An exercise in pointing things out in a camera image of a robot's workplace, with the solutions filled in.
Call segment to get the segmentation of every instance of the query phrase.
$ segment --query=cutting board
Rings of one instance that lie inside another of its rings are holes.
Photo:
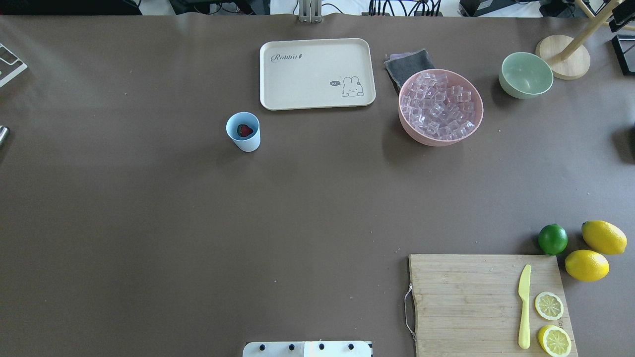
[[[522,301],[518,281],[531,264],[528,349],[518,346]],[[418,357],[548,356],[538,343],[544,325],[562,327],[577,357],[558,262],[546,255],[410,255]],[[565,305],[562,318],[548,321],[534,299],[549,291]]]

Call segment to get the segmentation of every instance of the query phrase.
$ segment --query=lime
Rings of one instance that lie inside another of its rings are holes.
[[[549,356],[566,357],[571,353],[569,334],[555,325],[543,326],[538,331],[538,342]]]
[[[543,252],[549,255],[560,254],[565,250],[569,239],[566,231],[558,224],[550,224],[542,228],[538,234],[538,245]]]
[[[596,281],[608,274],[608,261],[598,252],[581,249],[567,255],[565,269],[578,280]]]
[[[556,321],[561,318],[565,312],[562,300],[551,292],[538,294],[538,296],[536,296],[535,306],[538,314],[549,321]]]
[[[622,254],[626,249],[626,235],[621,229],[603,220],[582,224],[582,238],[591,249],[602,254]]]

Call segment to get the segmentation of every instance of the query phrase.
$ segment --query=halved lemon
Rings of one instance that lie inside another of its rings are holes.
[[[567,332],[558,326],[543,326],[538,331],[538,341],[549,356],[566,357],[571,352],[571,339]]]
[[[542,292],[538,294],[534,303],[538,314],[549,321],[558,320],[565,312],[562,300],[560,300],[556,294],[551,292]]]

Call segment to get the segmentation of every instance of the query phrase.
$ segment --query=knife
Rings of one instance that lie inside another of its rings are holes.
[[[518,283],[518,295],[523,301],[523,312],[520,315],[520,329],[518,330],[518,345],[522,349],[529,348],[529,280],[531,278],[531,265],[525,265],[520,274]]]

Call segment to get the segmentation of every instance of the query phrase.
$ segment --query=mint green bowl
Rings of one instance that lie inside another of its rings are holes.
[[[512,97],[529,99],[548,91],[554,82],[554,74],[542,58],[533,53],[515,52],[500,66],[498,81]]]

